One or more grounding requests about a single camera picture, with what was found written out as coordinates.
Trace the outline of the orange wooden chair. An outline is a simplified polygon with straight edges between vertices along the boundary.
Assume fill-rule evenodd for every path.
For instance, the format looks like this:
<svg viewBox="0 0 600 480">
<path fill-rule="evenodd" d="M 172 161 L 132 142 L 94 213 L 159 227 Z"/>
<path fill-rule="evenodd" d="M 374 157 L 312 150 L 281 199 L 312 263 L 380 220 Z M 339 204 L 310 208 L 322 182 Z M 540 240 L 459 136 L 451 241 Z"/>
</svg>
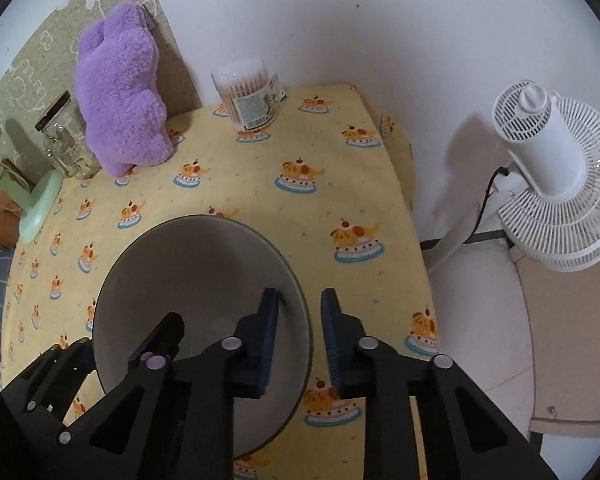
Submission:
<svg viewBox="0 0 600 480">
<path fill-rule="evenodd" d="M 0 193 L 0 246 L 13 248 L 19 240 L 22 209 L 4 192 Z"/>
</svg>

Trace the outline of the green desk fan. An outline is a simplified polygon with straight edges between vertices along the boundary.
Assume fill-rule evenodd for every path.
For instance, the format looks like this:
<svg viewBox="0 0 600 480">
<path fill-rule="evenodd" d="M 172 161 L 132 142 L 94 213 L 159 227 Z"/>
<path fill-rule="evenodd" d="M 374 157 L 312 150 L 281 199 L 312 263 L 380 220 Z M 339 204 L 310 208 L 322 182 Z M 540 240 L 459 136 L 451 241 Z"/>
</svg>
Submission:
<svg viewBox="0 0 600 480">
<path fill-rule="evenodd" d="M 19 177 L 0 159 L 0 196 L 5 195 L 21 210 L 18 240 L 23 244 L 34 241 L 47 219 L 62 185 L 62 174 L 50 170 L 34 188 Z"/>
</svg>

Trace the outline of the yellow patterned tablecloth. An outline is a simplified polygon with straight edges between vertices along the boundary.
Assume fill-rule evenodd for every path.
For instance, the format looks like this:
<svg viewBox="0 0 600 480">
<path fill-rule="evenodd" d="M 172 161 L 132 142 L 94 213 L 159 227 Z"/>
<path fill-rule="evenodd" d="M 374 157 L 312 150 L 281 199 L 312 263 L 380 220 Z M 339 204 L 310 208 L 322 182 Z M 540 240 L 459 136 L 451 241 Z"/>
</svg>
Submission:
<svg viewBox="0 0 600 480">
<path fill-rule="evenodd" d="M 439 325 L 407 205 L 410 141 L 352 86 L 294 89 L 263 131 L 238 133 L 214 106 L 168 123 L 174 156 L 121 178 L 68 180 L 42 231 L 19 245 L 2 323 L 4 380 L 50 346 L 88 336 L 114 260 L 143 232 L 211 214 L 266 237 L 296 274 L 319 326 L 336 290 L 367 333 L 407 356 L 438 351 Z"/>
</svg>

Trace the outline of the white standing fan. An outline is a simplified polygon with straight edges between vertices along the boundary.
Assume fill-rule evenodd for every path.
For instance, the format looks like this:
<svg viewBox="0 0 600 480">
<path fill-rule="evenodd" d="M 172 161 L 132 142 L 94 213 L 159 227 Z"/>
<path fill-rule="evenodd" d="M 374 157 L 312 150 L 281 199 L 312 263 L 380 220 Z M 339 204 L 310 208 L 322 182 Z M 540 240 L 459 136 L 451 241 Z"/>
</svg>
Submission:
<svg viewBox="0 0 600 480">
<path fill-rule="evenodd" d="M 437 269 L 491 217 L 498 217 L 525 256 L 547 269 L 578 272 L 595 266 L 600 262 L 600 112 L 523 80 L 498 95 L 492 124 L 510 162 L 494 170 L 482 199 L 426 251 L 426 269 Z"/>
</svg>

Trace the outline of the cotton swab container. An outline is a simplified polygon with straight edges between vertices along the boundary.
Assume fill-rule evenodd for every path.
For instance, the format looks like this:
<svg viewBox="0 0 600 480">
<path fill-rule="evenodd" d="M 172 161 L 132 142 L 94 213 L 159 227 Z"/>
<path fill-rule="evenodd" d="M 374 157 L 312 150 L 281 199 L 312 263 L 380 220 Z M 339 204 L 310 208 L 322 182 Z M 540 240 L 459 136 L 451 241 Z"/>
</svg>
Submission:
<svg viewBox="0 0 600 480">
<path fill-rule="evenodd" d="M 216 92 L 237 132 L 253 132 L 275 118 L 286 91 L 277 75 L 271 76 L 260 58 L 241 58 L 211 74 Z"/>
</svg>

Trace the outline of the green cartoon mat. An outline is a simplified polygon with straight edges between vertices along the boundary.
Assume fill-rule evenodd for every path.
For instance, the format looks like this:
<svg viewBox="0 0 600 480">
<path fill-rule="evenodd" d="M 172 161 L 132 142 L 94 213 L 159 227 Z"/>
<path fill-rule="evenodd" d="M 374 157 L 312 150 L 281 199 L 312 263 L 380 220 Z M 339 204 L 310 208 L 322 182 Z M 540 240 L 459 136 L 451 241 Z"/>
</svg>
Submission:
<svg viewBox="0 0 600 480">
<path fill-rule="evenodd" d="M 73 88 L 82 32 L 121 1 L 141 4 L 150 17 L 160 52 L 158 89 L 169 115 L 200 107 L 160 0 L 12 0 L 0 17 L 0 157 L 29 179 L 50 169 L 34 125 Z"/>
</svg>

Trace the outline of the purple plush toy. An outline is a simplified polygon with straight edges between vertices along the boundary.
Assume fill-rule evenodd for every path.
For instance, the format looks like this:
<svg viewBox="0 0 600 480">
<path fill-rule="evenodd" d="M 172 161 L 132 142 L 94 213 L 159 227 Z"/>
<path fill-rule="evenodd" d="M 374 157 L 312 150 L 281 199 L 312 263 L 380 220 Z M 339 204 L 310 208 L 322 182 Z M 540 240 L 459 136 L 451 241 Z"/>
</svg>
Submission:
<svg viewBox="0 0 600 480">
<path fill-rule="evenodd" d="M 158 64 L 145 10 L 135 2 L 120 2 L 80 38 L 74 93 L 86 144 L 114 177 L 134 166 L 160 165 L 174 154 L 157 88 Z"/>
</svg>

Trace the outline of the glass jar black lid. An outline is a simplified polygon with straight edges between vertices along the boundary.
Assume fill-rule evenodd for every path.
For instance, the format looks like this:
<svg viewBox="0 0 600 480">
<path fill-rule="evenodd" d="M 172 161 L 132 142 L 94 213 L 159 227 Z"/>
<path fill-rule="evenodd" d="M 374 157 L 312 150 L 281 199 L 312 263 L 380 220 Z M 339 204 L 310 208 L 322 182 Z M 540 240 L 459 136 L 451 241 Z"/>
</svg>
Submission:
<svg viewBox="0 0 600 480">
<path fill-rule="evenodd" d="M 34 125 L 47 158 L 67 178 L 91 179 L 102 169 L 85 139 L 85 122 L 76 101 L 64 91 Z"/>
</svg>

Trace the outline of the beige door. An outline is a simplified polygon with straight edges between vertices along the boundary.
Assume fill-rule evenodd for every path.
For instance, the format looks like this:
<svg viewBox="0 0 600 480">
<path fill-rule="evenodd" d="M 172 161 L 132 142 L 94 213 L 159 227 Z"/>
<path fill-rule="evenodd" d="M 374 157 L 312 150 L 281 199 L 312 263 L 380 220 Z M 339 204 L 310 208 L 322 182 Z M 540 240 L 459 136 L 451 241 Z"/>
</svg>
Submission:
<svg viewBox="0 0 600 480">
<path fill-rule="evenodd" d="M 572 273 L 544 268 L 516 248 L 534 362 L 530 429 L 600 437 L 600 262 Z"/>
</svg>

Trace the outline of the large floral ceramic bowl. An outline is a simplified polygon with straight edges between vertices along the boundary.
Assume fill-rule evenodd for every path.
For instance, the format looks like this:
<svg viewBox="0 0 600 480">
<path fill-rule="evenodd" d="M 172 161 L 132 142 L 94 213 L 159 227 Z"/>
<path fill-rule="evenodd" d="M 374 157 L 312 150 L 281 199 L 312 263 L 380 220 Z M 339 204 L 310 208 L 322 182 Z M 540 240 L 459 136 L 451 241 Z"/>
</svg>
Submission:
<svg viewBox="0 0 600 480">
<path fill-rule="evenodd" d="M 150 229 L 122 252 L 97 298 L 94 352 L 105 391 L 122 382 L 132 352 L 169 312 L 184 321 L 179 359 L 233 335 L 265 288 L 280 295 L 271 378 L 259 400 L 234 404 L 234 454 L 256 452 L 288 425 L 306 388 L 312 330 L 291 267 L 258 231 L 196 214 Z"/>
</svg>

